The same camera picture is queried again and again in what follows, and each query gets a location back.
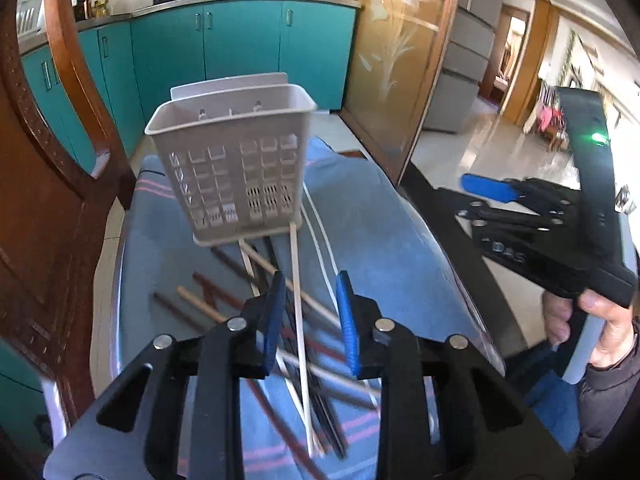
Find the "doorway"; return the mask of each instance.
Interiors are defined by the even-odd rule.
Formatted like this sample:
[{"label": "doorway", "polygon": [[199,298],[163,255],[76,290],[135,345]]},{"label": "doorway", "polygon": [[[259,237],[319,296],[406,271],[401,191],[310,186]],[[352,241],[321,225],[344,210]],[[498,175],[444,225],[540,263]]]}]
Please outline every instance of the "doorway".
[{"label": "doorway", "polygon": [[480,97],[499,107],[513,82],[528,24],[529,12],[502,6],[494,47],[478,92]]}]

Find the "wooden chair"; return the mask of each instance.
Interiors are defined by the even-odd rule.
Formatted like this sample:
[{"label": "wooden chair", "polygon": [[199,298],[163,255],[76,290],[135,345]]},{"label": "wooden chair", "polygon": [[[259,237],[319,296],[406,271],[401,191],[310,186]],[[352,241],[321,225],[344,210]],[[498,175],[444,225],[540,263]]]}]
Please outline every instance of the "wooden chair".
[{"label": "wooden chair", "polygon": [[61,82],[97,154],[92,174],[66,153],[31,93],[17,0],[0,0],[0,336],[53,385],[66,425],[94,400],[89,372],[94,273],[107,215],[129,208],[135,177],[80,50],[71,0],[45,0]]}]

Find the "sleeve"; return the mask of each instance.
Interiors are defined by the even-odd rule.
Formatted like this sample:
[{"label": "sleeve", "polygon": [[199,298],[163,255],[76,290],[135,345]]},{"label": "sleeve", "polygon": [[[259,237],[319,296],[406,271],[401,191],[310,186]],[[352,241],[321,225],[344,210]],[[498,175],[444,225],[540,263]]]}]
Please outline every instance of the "sleeve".
[{"label": "sleeve", "polygon": [[638,333],[640,320],[634,319],[636,344],[615,367],[598,370],[589,365],[580,382],[578,415],[580,436],[577,452],[585,456],[596,449],[618,421],[640,378]]}]

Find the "human hand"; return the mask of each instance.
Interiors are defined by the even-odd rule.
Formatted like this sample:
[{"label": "human hand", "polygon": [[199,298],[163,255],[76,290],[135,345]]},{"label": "human hand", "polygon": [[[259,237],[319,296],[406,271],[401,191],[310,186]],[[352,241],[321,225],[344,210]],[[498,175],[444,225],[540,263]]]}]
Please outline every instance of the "human hand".
[{"label": "human hand", "polygon": [[[589,363],[596,368],[608,368],[631,352],[635,341],[632,308],[623,308],[607,298],[585,290],[578,298],[578,306],[587,314],[606,320],[602,335],[593,349]],[[569,339],[569,318],[573,311],[573,302],[567,298],[558,298],[549,291],[542,295],[545,332],[549,342],[559,345]]]}]

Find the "pink cloth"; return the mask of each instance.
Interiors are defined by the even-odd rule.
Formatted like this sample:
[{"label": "pink cloth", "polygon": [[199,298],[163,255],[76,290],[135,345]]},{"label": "pink cloth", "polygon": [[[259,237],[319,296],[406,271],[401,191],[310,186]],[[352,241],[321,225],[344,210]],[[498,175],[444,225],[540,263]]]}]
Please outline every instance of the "pink cloth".
[{"label": "pink cloth", "polygon": [[538,114],[538,118],[540,119],[540,131],[544,132],[551,124],[551,117],[553,117],[553,110],[548,107],[542,107],[540,113]]}]

